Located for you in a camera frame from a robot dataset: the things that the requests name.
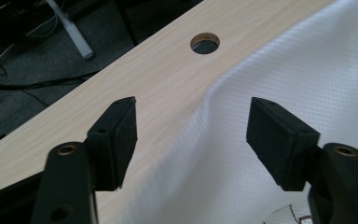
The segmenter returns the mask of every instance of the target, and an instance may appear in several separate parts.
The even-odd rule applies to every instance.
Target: brass insert
[[[76,147],[74,146],[65,146],[60,148],[57,151],[57,154],[59,154],[60,156],[66,156],[66,155],[70,155],[72,153],[74,153],[76,151]]]
[[[357,156],[357,153],[349,147],[337,146],[337,147],[334,147],[334,150],[336,151],[336,153],[343,155],[343,156],[348,156],[348,157],[356,157]]]

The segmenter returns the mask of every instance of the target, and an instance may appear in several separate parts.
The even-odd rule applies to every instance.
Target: dark background
[[[94,58],[85,61],[81,57],[43,1],[11,1],[0,9],[0,85],[29,85],[94,73],[134,47],[113,0],[56,2],[63,4],[63,11],[93,49]],[[139,36],[153,34],[199,2],[150,0],[126,11],[132,30]],[[0,7],[5,4],[7,1],[0,0]],[[14,131],[78,85],[76,81],[32,90],[0,90],[0,136]]]

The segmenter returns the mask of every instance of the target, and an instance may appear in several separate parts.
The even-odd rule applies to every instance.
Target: light wood surface
[[[137,99],[135,154],[142,159],[132,162],[128,173],[136,178],[181,132],[218,77],[331,2],[204,0],[0,141],[0,189],[40,172],[58,144],[83,141],[104,110],[128,96]],[[203,32],[219,37],[216,52],[199,55],[190,49],[192,37]],[[147,148],[153,153],[146,154]]]

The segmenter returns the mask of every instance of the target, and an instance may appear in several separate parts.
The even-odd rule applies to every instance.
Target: black cable
[[[49,107],[48,104],[46,104],[45,102],[43,102],[42,100],[40,100],[37,96],[31,94],[30,92],[28,91],[25,91],[25,90],[21,90],[22,92],[24,92],[25,94],[31,96],[32,98],[36,99],[37,102],[39,102],[41,105],[45,106],[45,107]]]
[[[39,88],[45,88],[49,86],[58,86],[58,85],[73,85],[77,83],[82,83],[85,81],[85,77],[92,77],[97,74],[99,71],[87,73],[86,75],[78,77],[65,77],[49,81],[37,82],[29,85],[0,85],[0,91],[22,91],[22,90],[33,90]]]

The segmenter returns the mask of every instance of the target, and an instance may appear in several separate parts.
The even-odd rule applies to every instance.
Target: clamp jaw
[[[84,143],[56,146],[43,172],[0,190],[0,223],[98,223],[95,191],[121,188],[136,141],[135,98],[112,103]]]
[[[315,224],[358,223],[358,149],[317,146],[320,134],[282,106],[253,98],[246,139],[277,185],[302,191],[311,184]]]

